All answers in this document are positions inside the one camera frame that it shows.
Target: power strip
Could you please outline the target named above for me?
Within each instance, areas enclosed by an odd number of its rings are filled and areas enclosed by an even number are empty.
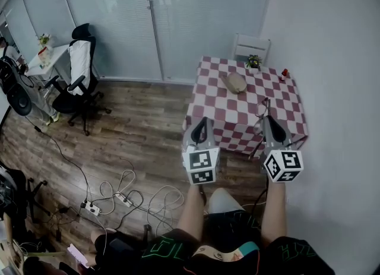
[[[85,204],[85,209],[88,210],[90,213],[93,213],[95,216],[98,216],[100,213],[100,208],[92,204],[91,202],[87,201]]]
[[[131,207],[132,202],[129,199],[125,198],[122,194],[115,194],[115,197],[123,202],[127,207]]]

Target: white chair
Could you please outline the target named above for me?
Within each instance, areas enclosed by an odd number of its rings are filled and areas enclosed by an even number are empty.
[[[253,36],[236,33],[231,58],[236,59],[237,56],[249,56],[252,54],[258,55],[264,63],[270,44],[270,40],[257,39]]]

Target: table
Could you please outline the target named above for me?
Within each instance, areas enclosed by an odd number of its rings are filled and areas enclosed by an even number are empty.
[[[62,57],[62,55],[68,50],[69,45],[63,45],[60,47],[55,47],[53,49],[53,54],[50,59],[50,64],[48,66],[45,66],[43,69],[41,69],[40,64],[41,60],[36,55],[28,64],[29,70],[25,73],[28,77],[30,76],[40,76],[42,78],[49,77],[50,70],[53,69],[53,67],[56,68],[59,76],[69,85],[71,83],[71,77],[65,72],[65,68],[61,67],[61,65],[58,63],[58,60]]]
[[[15,250],[21,257],[21,264],[18,266],[18,268],[11,258],[11,251],[10,251],[7,240],[0,241],[0,260],[4,265],[4,268],[11,267],[12,270],[14,270],[17,274],[22,275],[24,256],[23,256],[23,253],[16,246],[15,246]]]
[[[230,59],[202,58],[183,129],[206,116],[213,122],[219,147],[250,154],[262,139],[261,135],[256,135],[258,130],[254,130],[258,121],[255,114],[258,105],[269,97],[271,115],[288,127],[299,148],[306,140],[308,130],[296,82],[290,77],[282,82],[276,70],[266,67],[261,68],[261,73],[252,75],[244,64]],[[220,78],[227,76],[228,72],[243,76],[247,82],[246,92],[233,94],[228,91]],[[261,144],[256,157],[263,149]]]

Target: red bottle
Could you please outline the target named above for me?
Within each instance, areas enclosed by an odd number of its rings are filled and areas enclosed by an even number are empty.
[[[281,73],[280,81],[285,81],[287,77],[287,69],[284,69],[284,71]]]

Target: white desk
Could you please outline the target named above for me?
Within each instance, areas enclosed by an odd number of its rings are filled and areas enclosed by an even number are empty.
[[[48,77],[53,67],[56,68],[59,76],[69,85],[71,82],[70,76],[65,72],[65,70],[60,67],[60,65],[57,63],[57,61],[61,58],[61,56],[68,50],[69,45],[63,45],[60,47],[55,47],[53,49],[53,54],[50,59],[50,64],[48,66],[43,67],[41,69],[41,60],[36,55],[30,63],[28,63],[29,70],[25,73],[28,77],[30,76],[40,76],[40,77]]]

